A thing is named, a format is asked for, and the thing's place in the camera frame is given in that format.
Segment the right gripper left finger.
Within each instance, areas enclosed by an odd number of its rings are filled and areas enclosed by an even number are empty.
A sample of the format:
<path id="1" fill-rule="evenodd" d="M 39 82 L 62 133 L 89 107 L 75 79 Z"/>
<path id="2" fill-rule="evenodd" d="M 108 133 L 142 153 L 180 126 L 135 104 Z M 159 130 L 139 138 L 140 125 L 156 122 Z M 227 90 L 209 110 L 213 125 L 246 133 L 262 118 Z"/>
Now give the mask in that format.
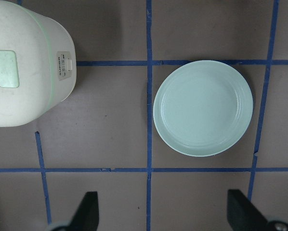
<path id="1" fill-rule="evenodd" d="M 96 231 L 98 229 L 98 192 L 86 192 L 73 218 L 68 231 Z"/>

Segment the green plate near right arm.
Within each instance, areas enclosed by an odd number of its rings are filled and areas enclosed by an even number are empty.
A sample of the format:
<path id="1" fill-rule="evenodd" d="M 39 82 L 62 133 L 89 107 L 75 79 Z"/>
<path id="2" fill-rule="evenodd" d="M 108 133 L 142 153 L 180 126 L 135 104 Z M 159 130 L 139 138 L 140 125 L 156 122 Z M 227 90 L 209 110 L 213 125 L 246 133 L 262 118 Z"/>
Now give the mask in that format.
<path id="1" fill-rule="evenodd" d="M 233 67 L 202 60 L 185 64 L 157 90 L 153 119 L 161 139 L 173 150 L 194 157 L 219 154 L 247 131 L 253 97 Z"/>

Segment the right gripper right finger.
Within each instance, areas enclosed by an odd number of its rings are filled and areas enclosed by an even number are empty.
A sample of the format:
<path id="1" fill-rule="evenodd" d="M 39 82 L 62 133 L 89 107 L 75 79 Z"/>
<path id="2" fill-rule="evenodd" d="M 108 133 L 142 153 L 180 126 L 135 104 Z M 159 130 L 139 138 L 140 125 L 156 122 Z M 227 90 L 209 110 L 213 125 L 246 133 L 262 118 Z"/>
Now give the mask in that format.
<path id="1" fill-rule="evenodd" d="M 227 221 L 234 231 L 275 231 L 262 213 L 238 189 L 227 192 Z"/>

